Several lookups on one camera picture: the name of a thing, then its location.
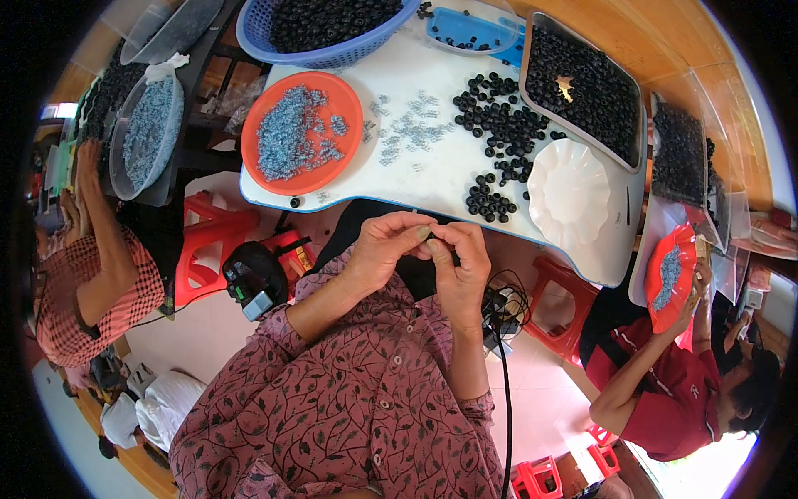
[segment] white table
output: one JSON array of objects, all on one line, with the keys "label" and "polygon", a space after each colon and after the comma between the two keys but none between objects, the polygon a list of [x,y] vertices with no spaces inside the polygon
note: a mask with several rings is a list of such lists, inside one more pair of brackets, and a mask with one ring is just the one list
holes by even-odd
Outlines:
[{"label": "white table", "polygon": [[[629,173],[599,150],[592,149],[593,154],[606,165],[610,182],[607,206],[609,217],[595,241],[580,248],[566,250],[547,241],[532,223],[527,210],[528,202],[522,197],[527,190],[526,185],[519,182],[510,181],[503,188],[498,188],[498,182],[492,186],[493,191],[501,192],[502,196],[510,198],[519,207],[518,212],[510,216],[509,223],[500,224],[496,221],[487,224],[481,216],[468,214],[465,198],[468,187],[474,185],[475,177],[488,172],[500,173],[493,169],[496,159],[484,155],[484,137],[477,139],[458,126],[444,134],[440,141],[432,143],[429,151],[414,148],[409,140],[404,139],[397,159],[388,166],[380,163],[382,152],[391,147],[386,145],[386,141],[390,143],[390,137],[394,135],[391,124],[408,112],[408,103],[419,99],[420,90],[440,101],[440,105],[434,108],[440,116],[424,118],[425,124],[446,125],[452,123],[459,113],[452,104],[452,98],[468,89],[469,78],[478,73],[487,76],[492,71],[502,77],[519,77],[518,68],[503,65],[493,57],[460,57],[428,46],[425,36],[422,21],[413,18],[384,46],[361,59],[354,67],[329,70],[352,86],[360,98],[364,120],[371,120],[376,124],[369,131],[374,138],[368,143],[361,143],[358,152],[340,176],[323,189],[301,196],[302,205],[293,209],[289,205],[290,197],[273,194],[261,188],[247,170],[242,168],[240,188],[244,198],[253,204],[304,213],[316,212],[354,198],[375,199],[418,208],[478,223],[492,230],[554,248],[585,280],[617,287],[626,273],[634,244],[642,208],[645,168],[637,174]],[[266,87],[291,74],[307,70],[296,66],[276,65],[271,70]],[[389,103],[380,104],[390,113],[388,116],[375,116],[371,109],[372,102],[379,103],[381,95],[390,99]],[[496,101],[500,103],[503,99],[497,97]],[[383,134],[387,133],[387,137],[377,137],[381,129],[385,130]],[[550,125],[546,130],[547,139],[536,144],[535,151],[527,156],[530,160],[551,141],[548,138],[551,130],[567,133],[567,130]]]}]

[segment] black power cord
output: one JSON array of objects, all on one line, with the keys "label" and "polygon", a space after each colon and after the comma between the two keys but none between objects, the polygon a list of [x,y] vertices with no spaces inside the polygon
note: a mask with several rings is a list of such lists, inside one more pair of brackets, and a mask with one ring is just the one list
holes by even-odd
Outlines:
[{"label": "black power cord", "polygon": [[[188,307],[189,305],[191,305],[192,303],[194,303],[196,300],[198,300],[198,299],[200,299],[200,298],[202,298],[202,297],[204,297],[204,296],[212,295],[212,294],[214,294],[214,293],[218,293],[219,291],[224,291],[224,290],[226,290],[226,288],[225,288],[225,287],[223,287],[223,288],[221,288],[221,289],[215,289],[215,290],[213,290],[213,291],[209,291],[209,292],[207,292],[207,293],[203,293],[202,295],[197,295],[197,296],[195,296],[194,298],[190,299],[190,300],[188,301],[188,303],[186,303],[186,304],[185,304],[185,305],[183,305],[182,307],[180,307],[180,308],[178,308],[177,310],[175,310],[175,314],[177,314],[177,312],[179,312],[179,311],[183,310],[185,307]],[[130,329],[133,329],[134,327],[138,327],[138,326],[146,326],[147,324],[152,324],[152,323],[154,323],[154,322],[157,322],[157,321],[159,321],[159,320],[161,320],[161,319],[166,319],[166,315],[161,315],[159,318],[157,318],[157,319],[153,319],[153,320],[149,320],[149,321],[147,321],[146,323],[138,323],[137,325],[135,325],[135,326],[131,327]]]},{"label": "black power cord", "polygon": [[[496,278],[503,273],[511,273],[514,276],[517,285],[511,283],[497,290],[493,290],[491,283],[493,283],[494,280],[496,280]],[[503,300],[499,306],[496,306],[496,299],[500,296],[504,296],[502,295],[503,291],[510,291],[511,294],[509,297],[507,297],[507,299]],[[488,327],[493,334],[496,344],[499,347],[502,367],[504,370],[504,397],[507,403],[507,456],[504,459],[504,483],[502,484],[501,497],[502,499],[507,499],[510,492],[510,469],[512,467],[512,399],[510,397],[510,375],[507,368],[507,355],[504,352],[504,343],[502,342],[500,332],[502,331],[502,326],[506,323],[515,322],[518,324],[520,329],[529,322],[529,298],[527,297],[527,292],[523,288],[523,284],[521,283],[521,279],[518,274],[509,269],[495,273],[488,281],[488,289],[486,292],[488,294],[488,303],[483,307],[482,313],[484,316],[486,309],[489,310]],[[508,310],[508,305],[511,303],[515,303],[518,306],[517,311],[512,312]],[[522,315],[523,322],[519,323],[516,320],[518,315]]]}]

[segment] checkered shirt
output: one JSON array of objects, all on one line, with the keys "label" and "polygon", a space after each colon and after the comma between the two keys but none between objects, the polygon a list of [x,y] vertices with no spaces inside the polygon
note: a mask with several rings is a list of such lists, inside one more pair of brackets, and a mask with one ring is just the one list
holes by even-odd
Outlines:
[{"label": "checkered shirt", "polygon": [[100,271],[100,252],[94,236],[83,237],[50,256],[40,267],[47,272],[36,338],[47,357],[59,366],[78,367],[155,310],[164,301],[158,268],[141,242],[122,228],[125,244],[139,270],[136,284],[97,323],[93,340],[77,317],[77,289]]}]

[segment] shirt collar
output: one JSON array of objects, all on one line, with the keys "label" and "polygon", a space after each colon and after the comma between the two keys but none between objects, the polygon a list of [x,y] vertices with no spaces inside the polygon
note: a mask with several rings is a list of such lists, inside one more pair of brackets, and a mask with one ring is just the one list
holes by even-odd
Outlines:
[{"label": "shirt collar", "polygon": [[706,407],[706,429],[709,432],[709,438],[712,442],[719,442],[721,440],[721,426],[717,420],[717,407],[715,400],[717,399],[717,392],[713,391],[709,396],[709,401]]}]

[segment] orange plate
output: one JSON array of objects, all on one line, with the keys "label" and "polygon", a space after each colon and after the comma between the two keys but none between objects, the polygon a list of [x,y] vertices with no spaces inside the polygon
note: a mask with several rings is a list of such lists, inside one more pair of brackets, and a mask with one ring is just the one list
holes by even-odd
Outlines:
[{"label": "orange plate", "polygon": [[[651,315],[651,324],[655,334],[665,332],[669,327],[676,323],[681,313],[681,309],[687,303],[690,292],[693,290],[693,273],[696,267],[696,236],[693,226],[689,223],[678,225],[673,232],[662,238],[654,248],[654,253],[646,269],[646,279],[644,286],[646,289],[646,305]],[[674,293],[670,301],[660,311],[654,310],[654,299],[662,289],[662,276],[660,267],[665,256],[674,247],[679,247],[679,259],[681,260],[681,274],[674,285]]]},{"label": "orange plate", "polygon": [[[310,172],[300,170],[297,176],[290,180],[281,179],[270,182],[258,169],[258,127],[263,121],[263,117],[282,99],[285,91],[300,85],[306,86],[309,90],[327,92],[327,106],[318,110],[318,117],[324,120],[325,131],[316,133],[310,130],[307,133],[307,138],[311,139],[317,147],[322,139],[330,139],[335,142],[338,150],[345,156],[339,161],[330,160]],[[343,116],[344,122],[349,126],[349,132],[345,136],[338,137],[330,129],[330,117],[333,115]],[[324,187],[343,172],[358,150],[362,134],[363,109],[360,107],[360,99],[352,87],[332,74],[306,71],[283,78],[266,89],[266,92],[255,101],[244,121],[241,134],[241,155],[244,159],[244,168],[259,186],[282,196],[300,196]]]}]

